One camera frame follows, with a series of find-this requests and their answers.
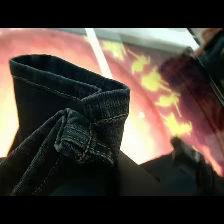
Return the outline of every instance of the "dark clothing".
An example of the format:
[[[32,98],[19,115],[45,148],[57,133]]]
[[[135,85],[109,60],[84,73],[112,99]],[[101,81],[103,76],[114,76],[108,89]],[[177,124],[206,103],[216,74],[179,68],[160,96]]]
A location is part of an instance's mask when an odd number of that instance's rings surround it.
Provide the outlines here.
[[[48,55],[13,58],[10,69],[20,127],[0,162],[0,195],[49,195],[81,167],[114,169],[127,86]]]

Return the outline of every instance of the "folded denim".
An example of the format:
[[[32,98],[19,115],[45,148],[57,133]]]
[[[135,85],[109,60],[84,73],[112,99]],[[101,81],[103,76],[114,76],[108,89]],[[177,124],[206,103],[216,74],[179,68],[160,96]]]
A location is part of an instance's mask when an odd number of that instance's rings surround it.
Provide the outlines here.
[[[0,195],[48,195],[89,163],[114,166],[130,90],[49,55],[10,60],[17,142],[0,162]]]

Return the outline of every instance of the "jeans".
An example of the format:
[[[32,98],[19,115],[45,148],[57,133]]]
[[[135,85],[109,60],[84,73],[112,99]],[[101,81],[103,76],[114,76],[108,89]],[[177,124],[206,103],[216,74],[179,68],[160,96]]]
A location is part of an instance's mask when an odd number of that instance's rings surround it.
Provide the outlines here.
[[[0,162],[0,195],[49,195],[91,163],[117,163],[130,90],[49,55],[10,60],[19,130]]]

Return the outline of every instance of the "glass surface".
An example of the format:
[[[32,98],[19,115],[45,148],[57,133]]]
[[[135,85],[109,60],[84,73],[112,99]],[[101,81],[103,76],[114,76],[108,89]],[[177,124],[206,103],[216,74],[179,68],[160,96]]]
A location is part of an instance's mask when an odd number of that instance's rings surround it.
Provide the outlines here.
[[[48,28],[0,30],[0,141],[7,154],[18,129],[10,58],[50,54],[131,89],[121,150],[137,164],[172,152],[180,137],[223,175],[222,94],[200,55],[205,28]]]

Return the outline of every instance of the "denim fabric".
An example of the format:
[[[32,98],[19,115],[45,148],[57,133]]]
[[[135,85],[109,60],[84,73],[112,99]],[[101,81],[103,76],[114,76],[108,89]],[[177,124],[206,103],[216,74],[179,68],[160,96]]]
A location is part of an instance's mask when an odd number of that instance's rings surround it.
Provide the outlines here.
[[[48,195],[80,167],[118,158],[130,90],[49,55],[10,60],[19,131],[0,162],[0,195]]]

